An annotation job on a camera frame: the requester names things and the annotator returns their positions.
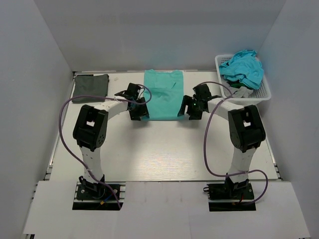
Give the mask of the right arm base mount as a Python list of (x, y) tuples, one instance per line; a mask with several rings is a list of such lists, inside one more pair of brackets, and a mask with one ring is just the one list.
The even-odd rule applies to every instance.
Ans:
[(244, 189), (231, 193), (225, 184), (207, 184), (203, 192), (208, 195), (210, 212), (246, 212), (256, 211), (254, 192), (251, 183)]

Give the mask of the teal t shirt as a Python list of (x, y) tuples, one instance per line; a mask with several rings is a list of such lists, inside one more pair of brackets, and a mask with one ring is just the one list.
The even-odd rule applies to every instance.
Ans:
[(183, 72), (158, 72), (146, 70), (144, 73), (145, 100), (148, 101), (149, 121), (177, 121), (177, 114), (184, 96)]

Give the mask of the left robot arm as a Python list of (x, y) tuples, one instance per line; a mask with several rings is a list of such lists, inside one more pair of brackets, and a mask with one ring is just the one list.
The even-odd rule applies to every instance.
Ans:
[(107, 192), (105, 175), (101, 166), (101, 146), (106, 140), (108, 121), (114, 116), (128, 111), (131, 120), (148, 117), (149, 112), (144, 97), (126, 101), (124, 98), (105, 101), (96, 106), (82, 106), (76, 121), (73, 138), (82, 155), (84, 174), (79, 181), (84, 191), (99, 199)]

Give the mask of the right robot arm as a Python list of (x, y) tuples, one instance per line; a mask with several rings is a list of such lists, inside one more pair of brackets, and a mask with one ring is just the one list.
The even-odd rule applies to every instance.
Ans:
[(198, 98), (184, 96), (178, 116), (188, 114), (190, 120), (200, 120), (203, 112), (218, 115), (228, 121), (230, 140), (234, 146), (231, 166), (223, 184), (208, 185), (210, 198), (213, 200), (241, 200), (248, 190), (252, 173), (250, 164), (266, 133), (255, 105), (246, 107), (236, 105), (228, 99), (219, 97)]

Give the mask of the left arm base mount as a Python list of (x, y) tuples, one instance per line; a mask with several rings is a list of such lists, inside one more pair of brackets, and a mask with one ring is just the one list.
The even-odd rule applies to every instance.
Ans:
[(120, 208), (111, 190), (106, 187), (93, 195), (80, 182), (77, 182), (72, 210), (74, 211), (119, 211)]

